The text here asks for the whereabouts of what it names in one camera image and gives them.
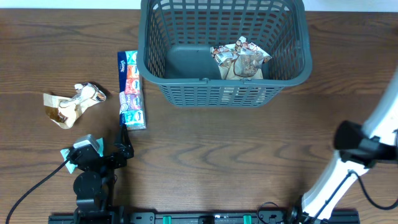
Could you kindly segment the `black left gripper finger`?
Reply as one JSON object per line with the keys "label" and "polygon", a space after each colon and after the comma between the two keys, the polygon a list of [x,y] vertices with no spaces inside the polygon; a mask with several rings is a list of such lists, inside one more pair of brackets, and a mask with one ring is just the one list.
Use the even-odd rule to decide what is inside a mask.
{"label": "black left gripper finger", "polygon": [[93,146],[83,148],[83,162],[91,162],[101,158],[98,151]]}
{"label": "black left gripper finger", "polygon": [[118,149],[118,152],[124,156],[124,158],[134,157],[134,148],[131,144],[127,126],[125,124],[120,126],[118,135],[114,141],[114,146]]}

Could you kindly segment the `colourful Kleenex tissue pack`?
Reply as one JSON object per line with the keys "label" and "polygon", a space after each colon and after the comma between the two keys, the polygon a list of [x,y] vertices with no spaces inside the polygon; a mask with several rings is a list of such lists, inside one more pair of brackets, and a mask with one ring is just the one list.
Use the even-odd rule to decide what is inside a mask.
{"label": "colourful Kleenex tissue pack", "polygon": [[118,52],[119,119],[128,130],[146,129],[142,77],[137,67],[137,51]]}

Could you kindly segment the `beige brown rice bag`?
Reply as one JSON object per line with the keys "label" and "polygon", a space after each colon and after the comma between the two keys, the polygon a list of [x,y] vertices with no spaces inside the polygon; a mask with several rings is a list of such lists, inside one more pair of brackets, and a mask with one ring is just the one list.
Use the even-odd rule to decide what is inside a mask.
{"label": "beige brown rice bag", "polygon": [[92,83],[77,83],[75,90],[71,98],[43,94],[46,115],[62,129],[72,128],[89,107],[106,101],[106,95]]}

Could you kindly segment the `beige nut snack bag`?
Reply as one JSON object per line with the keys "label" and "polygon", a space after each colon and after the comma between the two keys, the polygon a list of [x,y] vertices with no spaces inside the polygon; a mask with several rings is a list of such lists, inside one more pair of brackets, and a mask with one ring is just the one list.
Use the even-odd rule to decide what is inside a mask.
{"label": "beige nut snack bag", "polygon": [[218,64],[218,68],[223,80],[226,79],[229,69],[233,62],[238,58],[238,54],[235,51],[236,44],[226,44],[217,47],[211,47],[211,56]]}

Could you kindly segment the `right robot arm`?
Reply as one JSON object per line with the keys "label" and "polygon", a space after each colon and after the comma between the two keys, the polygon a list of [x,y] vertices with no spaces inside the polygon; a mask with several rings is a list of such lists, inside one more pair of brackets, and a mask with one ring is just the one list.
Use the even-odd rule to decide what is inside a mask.
{"label": "right robot arm", "polygon": [[359,223],[354,210],[335,210],[336,204],[361,176],[377,163],[397,162],[397,75],[378,106],[360,125],[342,122],[333,140],[335,148],[322,175],[313,187],[289,209],[263,203],[254,213],[153,213],[129,214],[124,223]]}

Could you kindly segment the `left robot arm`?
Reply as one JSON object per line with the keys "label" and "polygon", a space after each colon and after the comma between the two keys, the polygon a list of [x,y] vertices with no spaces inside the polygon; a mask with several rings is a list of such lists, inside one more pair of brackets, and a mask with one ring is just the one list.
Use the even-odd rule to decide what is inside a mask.
{"label": "left robot arm", "polygon": [[129,158],[131,153],[124,149],[101,157],[93,146],[73,148],[68,153],[71,164],[83,171],[73,183],[81,219],[105,220],[114,215],[111,205],[116,182],[114,171],[126,166]]}

